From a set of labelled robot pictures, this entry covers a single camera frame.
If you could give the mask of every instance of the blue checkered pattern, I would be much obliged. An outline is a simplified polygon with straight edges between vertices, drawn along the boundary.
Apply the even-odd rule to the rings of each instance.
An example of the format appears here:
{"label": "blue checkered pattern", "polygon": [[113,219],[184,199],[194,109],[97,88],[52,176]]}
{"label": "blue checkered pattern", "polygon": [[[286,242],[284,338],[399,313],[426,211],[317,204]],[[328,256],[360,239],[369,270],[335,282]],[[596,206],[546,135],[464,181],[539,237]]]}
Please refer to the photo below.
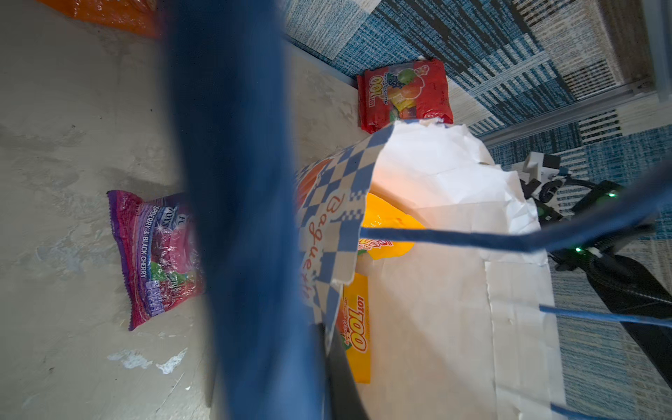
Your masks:
{"label": "blue checkered pattern", "polygon": [[[331,345],[343,285],[350,284],[354,277],[357,243],[374,165],[392,130],[393,127],[385,128],[327,157],[331,162],[320,172],[296,214],[300,254],[304,261],[310,257],[311,247],[315,246],[310,224],[313,223],[313,229],[318,225],[330,197],[344,197],[338,211],[330,214],[328,222],[321,227],[323,239],[319,241],[320,249],[311,260],[309,272],[303,271],[314,288],[314,295],[306,304],[312,307],[315,323],[325,324],[327,348]],[[318,163],[299,171],[297,182]]]}

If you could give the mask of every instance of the orange plastic bag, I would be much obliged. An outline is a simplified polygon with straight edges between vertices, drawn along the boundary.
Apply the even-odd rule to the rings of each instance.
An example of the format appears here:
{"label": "orange plastic bag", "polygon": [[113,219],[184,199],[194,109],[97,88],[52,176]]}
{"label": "orange plastic bag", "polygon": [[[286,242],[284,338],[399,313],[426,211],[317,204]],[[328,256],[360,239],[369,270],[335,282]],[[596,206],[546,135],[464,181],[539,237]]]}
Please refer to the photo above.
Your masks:
{"label": "orange plastic bag", "polygon": [[73,19],[158,38],[156,0],[38,0]]}

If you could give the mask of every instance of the patterned carpet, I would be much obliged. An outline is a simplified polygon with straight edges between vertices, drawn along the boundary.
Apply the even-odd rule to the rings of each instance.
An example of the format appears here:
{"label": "patterned carpet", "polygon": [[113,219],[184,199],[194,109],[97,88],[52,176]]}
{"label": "patterned carpet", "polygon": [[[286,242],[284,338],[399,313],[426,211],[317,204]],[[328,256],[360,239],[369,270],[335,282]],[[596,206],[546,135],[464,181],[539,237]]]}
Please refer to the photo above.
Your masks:
{"label": "patterned carpet", "polygon": [[[483,135],[650,76],[635,0],[280,0],[292,43],[350,77],[439,58],[455,123]],[[672,106],[655,96],[491,149],[503,167],[530,151],[578,177],[627,185],[672,151]],[[559,193],[562,212],[585,191]],[[672,207],[655,237],[623,253],[672,290]],[[605,310],[583,273],[553,273],[558,306]],[[620,419],[672,418],[672,391],[619,325],[559,320],[567,403]]]}

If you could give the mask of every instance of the gray floor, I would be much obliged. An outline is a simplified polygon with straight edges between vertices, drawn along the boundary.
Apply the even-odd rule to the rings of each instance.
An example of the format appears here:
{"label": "gray floor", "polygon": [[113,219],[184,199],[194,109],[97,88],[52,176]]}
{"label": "gray floor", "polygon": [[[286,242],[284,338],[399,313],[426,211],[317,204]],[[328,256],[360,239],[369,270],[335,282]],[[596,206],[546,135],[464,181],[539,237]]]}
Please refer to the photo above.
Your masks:
{"label": "gray floor", "polygon": [[[203,300],[129,332],[109,226],[106,191],[180,190],[158,53],[35,1],[0,3],[0,419],[208,418]],[[366,137],[356,90],[289,57],[297,163]],[[156,366],[185,349],[171,373]]]}

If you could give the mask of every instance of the white paint stain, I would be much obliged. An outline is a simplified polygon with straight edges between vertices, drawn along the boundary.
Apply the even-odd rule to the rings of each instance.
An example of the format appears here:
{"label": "white paint stain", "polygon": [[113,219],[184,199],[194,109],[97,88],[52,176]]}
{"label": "white paint stain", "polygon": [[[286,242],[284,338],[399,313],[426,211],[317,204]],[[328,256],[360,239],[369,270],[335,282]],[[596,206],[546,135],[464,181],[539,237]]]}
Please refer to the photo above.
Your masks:
{"label": "white paint stain", "polygon": [[135,350],[122,350],[119,353],[111,354],[108,356],[108,360],[114,362],[123,360],[122,364],[126,369],[133,369],[139,366],[142,369],[147,369],[154,362],[153,360],[147,361],[147,359]]}
{"label": "white paint stain", "polygon": [[177,365],[182,363],[182,359],[184,358],[185,354],[187,354],[187,349],[182,350],[177,355],[168,359],[168,362],[165,362],[162,365],[157,363],[157,368],[161,369],[164,375],[168,375],[177,367]]}
{"label": "white paint stain", "polygon": [[26,400],[24,401],[24,403],[21,405],[21,408],[24,409],[24,408],[28,407],[28,405],[30,404],[30,402],[33,401],[33,398],[35,398],[36,396],[38,396],[38,394],[31,395],[31,396],[29,396],[28,398],[26,398]]}

